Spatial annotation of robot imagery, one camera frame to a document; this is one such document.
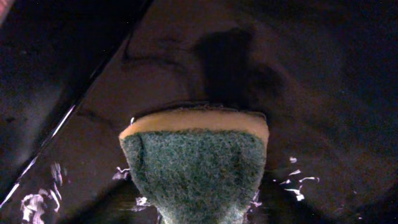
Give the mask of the green yellow sponge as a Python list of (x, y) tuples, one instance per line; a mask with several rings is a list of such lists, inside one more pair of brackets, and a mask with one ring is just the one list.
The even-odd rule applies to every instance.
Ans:
[(132, 181), (161, 223), (244, 223), (268, 139), (263, 114), (213, 108), (148, 114), (119, 135)]

